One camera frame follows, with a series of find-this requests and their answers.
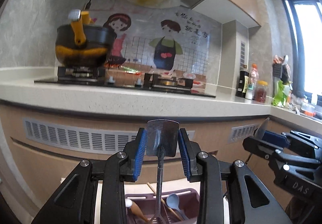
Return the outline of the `plain metal spoon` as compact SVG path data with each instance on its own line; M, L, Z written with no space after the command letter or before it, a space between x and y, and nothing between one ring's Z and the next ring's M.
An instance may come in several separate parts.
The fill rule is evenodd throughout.
M266 132L268 123L269 123L270 118L266 118L261 125L258 127L258 129L256 130L255 134L253 137L248 137L247 139L245 139L246 144L246 150L249 151L249 156L246 159L246 165L249 163L249 160L251 159L252 155L253 155L253 150L254 147L258 144L262 144L263 140L262 138L264 137L264 134Z

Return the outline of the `blue plastic spoon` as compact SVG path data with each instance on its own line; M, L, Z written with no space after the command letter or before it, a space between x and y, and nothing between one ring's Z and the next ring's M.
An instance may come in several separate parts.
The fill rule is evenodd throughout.
M177 194L169 194L166 199L166 204L168 207L177 210L184 220L188 220L188 217L185 215L185 212L179 208L180 198Z

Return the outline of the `wooden-handled utensil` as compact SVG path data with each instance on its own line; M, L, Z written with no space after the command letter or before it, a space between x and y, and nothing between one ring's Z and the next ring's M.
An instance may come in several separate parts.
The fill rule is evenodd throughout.
M130 207L130 209L135 216L139 217L145 223L149 223L149 219L143 214L140 207L134 201L132 201L132 206Z

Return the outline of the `square metal spatula spoon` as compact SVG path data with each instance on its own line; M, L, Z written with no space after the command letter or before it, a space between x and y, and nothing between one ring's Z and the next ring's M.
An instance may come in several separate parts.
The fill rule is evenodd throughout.
M180 124L173 120L158 119L147 122L146 155L158 158L156 207L149 223L153 223L154 220L157 223L165 223L161 216L164 158L176 156L179 127Z

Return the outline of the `wooden chopstick crossing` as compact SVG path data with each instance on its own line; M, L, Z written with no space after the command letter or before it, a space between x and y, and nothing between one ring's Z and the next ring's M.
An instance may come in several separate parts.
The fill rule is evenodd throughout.
M150 190L153 192L153 194L156 196L157 193L155 191L155 189L153 188L153 186L150 184L150 183L146 183L146 185L150 188ZM179 220L179 221L183 221L184 219L179 215L177 214L172 208L170 208L169 206L167 206L166 202L164 201L164 199L161 198L161 202L162 204L171 212L173 213L176 218Z

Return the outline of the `white ball-end utensil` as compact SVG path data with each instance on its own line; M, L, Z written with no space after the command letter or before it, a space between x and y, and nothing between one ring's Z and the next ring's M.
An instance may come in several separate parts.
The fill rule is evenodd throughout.
M129 199L129 198L126 198L125 199L125 206L126 206L126 208L127 209L130 209L132 207L132 205L133 205L133 201L131 199Z

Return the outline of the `maroon plastic utensil caddy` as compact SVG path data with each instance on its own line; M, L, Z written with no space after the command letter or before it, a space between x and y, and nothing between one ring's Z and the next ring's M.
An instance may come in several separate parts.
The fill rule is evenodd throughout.
M162 193L162 199L166 202L168 195L175 193L179 197L179 209L184 212L187 220L180 221L166 205L161 203L161 216L166 223L196 223L199 214L199 194L195 189L183 189L178 191L168 191ZM141 209L145 217L151 219L155 214L156 196L151 193L127 194L126 199L135 202Z

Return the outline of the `green plastic bag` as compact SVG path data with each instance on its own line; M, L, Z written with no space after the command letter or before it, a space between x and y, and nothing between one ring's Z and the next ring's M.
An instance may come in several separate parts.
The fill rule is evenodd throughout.
M275 93L272 100L272 105L275 107L284 108L288 103L288 98L291 91L291 83L279 80L275 83Z

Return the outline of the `red chili jar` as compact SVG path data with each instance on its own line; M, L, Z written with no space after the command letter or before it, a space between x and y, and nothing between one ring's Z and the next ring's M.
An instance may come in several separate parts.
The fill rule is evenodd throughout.
M255 93L254 93L254 101L265 103L266 102L266 94L267 94L268 83L266 81L258 81Z

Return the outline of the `orange-cap bottle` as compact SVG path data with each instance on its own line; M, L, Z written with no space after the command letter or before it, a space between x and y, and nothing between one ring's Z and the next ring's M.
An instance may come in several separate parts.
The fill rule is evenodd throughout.
M259 78L258 67L257 67L257 64L253 63L249 73L249 80L248 80L247 91L245 95L246 99L252 100L254 98L258 78Z

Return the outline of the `dark soy sauce bottle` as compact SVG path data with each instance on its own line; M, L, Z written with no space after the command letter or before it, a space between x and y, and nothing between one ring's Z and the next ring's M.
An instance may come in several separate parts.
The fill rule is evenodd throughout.
M236 96L245 98L247 86L249 81L249 72L245 70L241 70L239 74L239 80L236 90Z

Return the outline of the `black utensil holder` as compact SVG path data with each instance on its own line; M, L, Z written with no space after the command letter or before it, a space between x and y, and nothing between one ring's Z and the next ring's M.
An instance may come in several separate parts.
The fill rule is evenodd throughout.
M275 55L272 64L272 75L275 81L280 80L283 84L290 82L290 66L288 64L289 56L280 57Z

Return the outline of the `gas stove top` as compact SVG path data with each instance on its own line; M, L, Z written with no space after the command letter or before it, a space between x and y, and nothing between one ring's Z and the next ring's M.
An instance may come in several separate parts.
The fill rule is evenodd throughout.
M215 93L206 92L206 78L203 75L181 71L169 73L152 69L140 71L128 65L116 68L61 66L57 69L56 76L36 79L34 82L135 89L210 98L216 96Z

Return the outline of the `cartoon couple backsplash sticker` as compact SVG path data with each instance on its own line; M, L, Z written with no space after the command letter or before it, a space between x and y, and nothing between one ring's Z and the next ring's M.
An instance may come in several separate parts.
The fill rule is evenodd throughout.
M199 92L218 82L222 25L184 7L152 9L131 4L98 4L89 9L96 25L117 35L105 67L139 75L193 80Z

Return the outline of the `black yellow cooking pot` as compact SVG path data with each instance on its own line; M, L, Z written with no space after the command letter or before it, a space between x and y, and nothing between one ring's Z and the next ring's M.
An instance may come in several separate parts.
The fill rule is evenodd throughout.
M69 24L57 28L55 53L65 67L101 67L111 56L117 37L109 28L91 23L89 13L74 9L69 12Z

